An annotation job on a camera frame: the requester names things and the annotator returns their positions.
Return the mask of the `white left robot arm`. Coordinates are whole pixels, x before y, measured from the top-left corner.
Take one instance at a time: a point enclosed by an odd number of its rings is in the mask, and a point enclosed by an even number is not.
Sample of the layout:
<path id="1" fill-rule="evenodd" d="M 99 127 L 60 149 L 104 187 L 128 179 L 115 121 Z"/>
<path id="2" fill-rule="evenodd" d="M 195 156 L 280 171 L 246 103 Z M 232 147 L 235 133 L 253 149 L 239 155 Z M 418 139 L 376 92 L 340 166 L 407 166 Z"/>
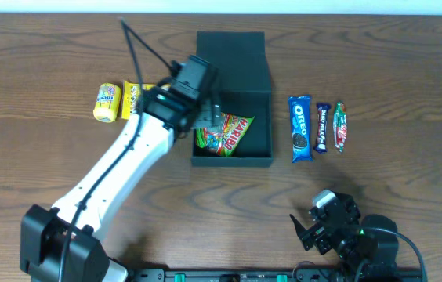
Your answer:
<path id="1" fill-rule="evenodd" d="M 20 269 L 33 281 L 130 281 L 103 241 L 147 171 L 197 122 L 219 114 L 219 71 L 190 56 L 139 96 L 119 137 L 89 173 L 50 209 L 34 204 L 20 224 Z"/>

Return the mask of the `blue Oreo cookie pack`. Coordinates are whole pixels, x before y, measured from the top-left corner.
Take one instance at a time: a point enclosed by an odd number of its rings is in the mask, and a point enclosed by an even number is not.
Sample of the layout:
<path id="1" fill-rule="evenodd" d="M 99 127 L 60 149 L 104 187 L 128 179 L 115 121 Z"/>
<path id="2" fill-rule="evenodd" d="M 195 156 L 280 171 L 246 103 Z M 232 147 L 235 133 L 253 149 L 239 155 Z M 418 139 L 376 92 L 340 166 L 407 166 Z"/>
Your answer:
<path id="1" fill-rule="evenodd" d="M 292 134 L 292 163 L 313 160 L 310 143 L 310 104 L 310 95 L 288 98 Z"/>

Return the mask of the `green Haribo gummy bag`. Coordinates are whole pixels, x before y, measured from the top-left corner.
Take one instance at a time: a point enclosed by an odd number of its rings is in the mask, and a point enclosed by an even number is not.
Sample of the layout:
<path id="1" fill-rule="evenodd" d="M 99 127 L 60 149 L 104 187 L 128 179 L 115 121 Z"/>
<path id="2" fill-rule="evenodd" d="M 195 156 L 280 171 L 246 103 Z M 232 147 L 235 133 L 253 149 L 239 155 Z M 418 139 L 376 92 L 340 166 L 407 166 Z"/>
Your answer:
<path id="1" fill-rule="evenodd" d="M 195 145 L 217 156 L 231 157 L 253 120 L 254 117 L 221 113 L 220 126 L 196 131 Z"/>

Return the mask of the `yellow Hacks candy bag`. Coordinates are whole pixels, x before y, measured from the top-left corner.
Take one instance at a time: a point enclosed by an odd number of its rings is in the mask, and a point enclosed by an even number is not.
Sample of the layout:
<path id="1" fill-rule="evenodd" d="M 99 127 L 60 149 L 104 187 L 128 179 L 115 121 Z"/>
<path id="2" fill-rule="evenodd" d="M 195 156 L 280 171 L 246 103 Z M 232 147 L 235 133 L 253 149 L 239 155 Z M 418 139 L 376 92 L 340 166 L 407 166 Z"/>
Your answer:
<path id="1" fill-rule="evenodd" d="M 121 105 L 121 118 L 128 120 L 130 114 L 136 111 L 136 105 L 140 96 L 139 84 L 123 81 L 123 97 Z"/>

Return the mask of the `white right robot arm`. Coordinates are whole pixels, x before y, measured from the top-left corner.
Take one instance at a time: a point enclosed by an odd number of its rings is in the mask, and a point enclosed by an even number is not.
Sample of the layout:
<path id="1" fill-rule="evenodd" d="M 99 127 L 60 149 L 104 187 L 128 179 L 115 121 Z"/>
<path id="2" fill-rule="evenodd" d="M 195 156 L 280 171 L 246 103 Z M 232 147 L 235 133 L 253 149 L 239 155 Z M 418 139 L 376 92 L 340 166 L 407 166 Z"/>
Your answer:
<path id="1" fill-rule="evenodd" d="M 397 272 L 397 225 L 382 215 L 362 217 L 353 197 L 323 190 L 309 210 L 315 224 L 304 227 L 291 215 L 305 250 L 322 255 L 333 250 L 342 263 L 326 276 L 329 281 L 402 281 Z"/>

